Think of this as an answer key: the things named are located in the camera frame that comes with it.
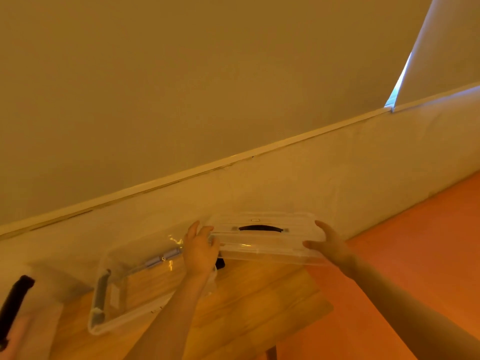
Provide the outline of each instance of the roller blind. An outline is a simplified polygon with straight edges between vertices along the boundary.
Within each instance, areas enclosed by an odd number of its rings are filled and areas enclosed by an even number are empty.
[[[398,94],[398,109],[476,84],[480,0],[433,0]]]
[[[431,0],[1,0],[0,224],[382,108]]]

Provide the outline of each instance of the white trim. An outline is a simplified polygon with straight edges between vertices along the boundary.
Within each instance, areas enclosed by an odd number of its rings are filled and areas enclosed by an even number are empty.
[[[325,134],[333,130],[354,124],[359,121],[370,119],[374,116],[383,114],[391,110],[392,109],[390,107],[382,107],[382,108],[379,108],[378,110],[371,111],[366,114],[361,114],[360,116],[353,117],[348,120],[343,120],[332,125],[321,127],[309,132],[305,132],[297,136],[292,136],[291,138],[286,138],[280,141],[273,142],[268,145],[261,146],[259,148],[241,152],[239,154],[232,155],[227,158],[216,160],[212,163],[203,164],[195,168],[187,169],[172,175],[167,175],[162,178],[154,179],[146,183],[141,183],[133,187],[125,188],[114,193],[105,194],[104,196],[101,196],[101,197],[89,199],[84,202],[77,203],[68,207],[60,208],[55,211],[43,213],[38,216],[33,216],[33,217],[25,218],[20,221],[3,224],[0,226],[0,240],[6,239],[8,237],[16,236],[23,232],[26,232],[32,229],[37,229],[38,227],[49,225],[57,221],[62,221],[63,219],[71,218],[80,213],[90,211],[93,208],[98,208],[99,206],[105,206],[108,203],[126,198],[128,196],[132,196],[132,195],[142,193],[151,189],[156,189],[162,186],[166,186],[171,183],[182,181],[189,177],[206,173],[210,170],[228,166],[232,163],[235,163],[247,158],[255,157],[257,155],[264,154],[269,151],[279,149],[287,145],[298,143],[298,142],[301,142],[302,140],[313,138],[317,135]]]
[[[480,86],[480,81],[477,81],[475,83],[470,83],[470,84],[467,84],[466,86],[458,87],[458,88],[455,88],[453,90],[449,90],[447,92],[438,93],[434,96],[425,97],[425,98],[422,98],[422,99],[417,100],[417,101],[407,102],[407,103],[401,104],[399,106],[395,106],[392,111],[393,112],[399,112],[399,111],[405,110],[407,108],[414,108],[414,107],[417,107],[418,105],[423,105],[423,104],[426,104],[427,102],[438,100],[438,99],[443,98],[443,97],[452,96],[452,95],[457,94],[459,92],[467,91],[467,90],[470,90],[472,88],[479,87],[479,86]]]

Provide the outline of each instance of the clear plastic lid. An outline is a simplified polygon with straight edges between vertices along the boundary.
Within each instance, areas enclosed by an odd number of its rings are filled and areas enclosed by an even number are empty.
[[[318,251],[305,248],[305,240],[325,241],[312,213],[242,212],[213,215],[207,223],[220,240],[223,258],[289,264],[323,265]]]
[[[177,234],[157,232],[110,250],[99,265],[88,330],[93,335],[123,328],[162,310],[186,274],[182,256],[186,225]],[[215,290],[216,268],[203,291]]]

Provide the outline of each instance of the person's left hand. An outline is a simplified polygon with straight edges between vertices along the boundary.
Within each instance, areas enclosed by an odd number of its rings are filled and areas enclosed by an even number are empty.
[[[208,242],[208,234],[212,226],[204,226],[197,233],[199,221],[191,224],[183,242],[183,260],[187,268],[187,276],[208,278],[219,257],[220,242],[213,237],[212,244]]]

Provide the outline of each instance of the floor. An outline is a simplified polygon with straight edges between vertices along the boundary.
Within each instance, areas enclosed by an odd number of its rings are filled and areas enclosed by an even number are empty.
[[[348,243],[416,298],[480,338],[480,173]],[[333,266],[309,267],[309,272],[333,312],[279,342],[279,360],[415,359],[353,281]]]

